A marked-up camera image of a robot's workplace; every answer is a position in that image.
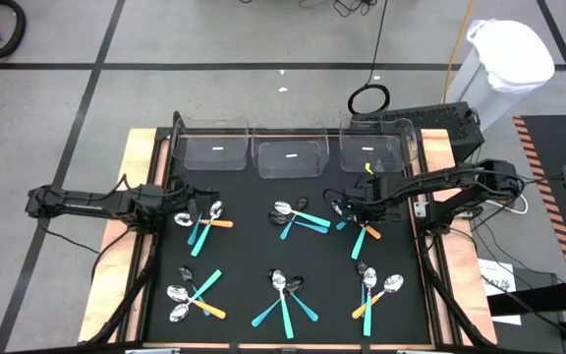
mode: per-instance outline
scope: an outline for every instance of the gray floor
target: gray floor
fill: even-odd
[[[0,70],[0,324],[34,231],[23,213],[26,191],[49,183],[76,118],[116,0],[20,0],[28,31]],[[446,63],[467,0],[389,1],[377,56],[381,63]],[[548,1],[566,42],[566,2]],[[0,24],[12,16],[0,9]],[[340,18],[329,5],[300,9],[297,1],[126,0],[107,63],[368,62],[380,6],[366,17]],[[478,1],[473,19],[517,20],[543,39],[554,61],[563,57],[536,0]],[[9,30],[10,26],[0,27]],[[465,44],[458,61],[468,52]],[[23,64],[45,63],[24,70]],[[50,64],[87,63],[53,70]],[[434,104],[442,71],[378,71],[392,92],[391,108]],[[64,187],[112,187],[130,128],[167,126],[171,113],[200,119],[244,116],[251,125],[337,127],[348,115],[348,95],[368,77],[356,70],[110,70],[99,76]],[[376,106],[361,97],[359,110]],[[566,114],[566,72],[512,109],[484,134],[482,157],[505,158],[531,175],[511,115]],[[502,214],[489,223],[504,249],[527,266],[566,279],[538,191],[529,188],[530,213]],[[62,216],[50,228],[98,248],[104,222]],[[490,244],[490,235],[482,237]],[[495,252],[501,260],[508,259]],[[481,256],[489,258],[484,250]],[[89,289],[93,256],[47,238],[10,336],[8,350],[76,343]]]

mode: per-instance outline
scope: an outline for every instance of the warning stripe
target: warning stripe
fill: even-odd
[[[523,150],[528,158],[528,163],[530,164],[530,169],[536,178],[544,178],[545,171],[542,168],[540,159],[538,159],[538,154],[532,143],[532,137],[530,137],[530,131],[526,126],[526,122],[521,117],[514,117],[513,121],[515,123],[515,128],[519,134],[519,140],[523,146]],[[551,222],[551,227],[554,229],[556,238],[558,239],[558,245],[562,251],[563,257],[566,262],[566,226],[564,224],[564,219],[560,214],[560,209],[556,203],[556,199],[553,196],[551,188],[549,188],[549,182],[546,179],[537,181],[537,188],[540,192],[540,197],[542,198],[545,208],[547,209],[547,216],[549,216],[549,222]]]

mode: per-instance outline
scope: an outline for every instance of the wooden table frame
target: wooden table frame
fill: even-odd
[[[122,160],[119,177],[124,173],[128,174],[131,185],[145,184],[153,181],[161,184],[165,175],[166,161],[168,160],[170,142],[163,139],[158,145],[158,150],[153,153],[156,142],[156,129],[132,129],[128,136],[128,142]],[[422,130],[422,147],[426,159],[426,170],[435,171],[455,165],[453,154],[449,143],[447,132],[444,130]],[[149,171],[152,166],[152,159],[157,158],[156,170]],[[421,173],[421,165],[414,161],[413,172]],[[444,201],[458,190],[437,192],[433,195],[436,200]],[[471,235],[471,229],[467,220],[456,219],[452,223],[452,228],[461,230]],[[106,224],[102,240],[102,249],[106,247],[117,236],[126,229],[121,221],[109,220]],[[123,299],[127,284],[129,283],[131,264],[135,256],[137,235],[131,232],[120,242],[115,244],[110,252],[104,255],[97,266],[94,281],[91,284],[88,301],[86,305],[85,317],[83,320],[79,341],[88,340],[94,336],[104,325],[106,320],[112,315],[114,309]],[[151,235],[145,235],[142,239],[142,248],[139,257],[139,271],[147,258],[147,253],[151,244]],[[488,303],[483,290],[481,281],[480,266],[475,250],[475,244],[467,239],[465,235],[458,232],[451,232],[442,237],[444,248],[444,260],[449,272],[450,285],[455,300],[460,304],[469,319],[478,327],[480,332],[491,342],[496,342],[494,327]],[[437,255],[430,253],[432,263],[438,269]],[[135,300],[128,315],[128,325],[124,333],[125,341],[135,341],[138,338],[138,328],[142,309],[142,292]],[[445,344],[452,344],[452,332],[447,309],[435,293],[435,306],[438,313],[440,326],[440,338]],[[462,332],[462,341],[465,345],[470,344],[465,333]],[[115,341],[116,335],[113,334],[111,341]],[[148,343],[147,346],[153,347],[181,347],[181,348],[210,348],[210,349],[229,349],[227,343]],[[282,344],[239,344],[240,349],[277,349]],[[286,348],[298,348],[308,350],[361,350],[360,344],[284,344]],[[432,344],[372,344],[371,350],[391,350],[391,349],[411,349],[425,350],[433,349]]]

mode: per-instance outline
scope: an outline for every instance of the white label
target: white label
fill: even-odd
[[[480,262],[480,272],[481,275],[485,276],[495,285],[506,290],[507,292],[513,292],[517,290],[515,285],[515,276],[513,273],[512,265],[505,263],[498,264],[497,262],[478,260]],[[484,279],[483,281],[483,291],[486,296],[501,294],[502,291],[496,287],[488,284]],[[497,316],[492,318],[493,321],[510,324],[510,325],[521,325],[521,316]]]

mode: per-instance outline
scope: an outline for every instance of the black hose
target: black hose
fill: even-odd
[[[8,6],[17,15],[17,24],[15,25],[15,30],[10,36],[10,40],[0,48],[0,59],[12,54],[19,44],[21,44],[21,39],[23,39],[26,33],[26,13],[24,9],[19,6],[14,0],[0,0],[0,5]]]

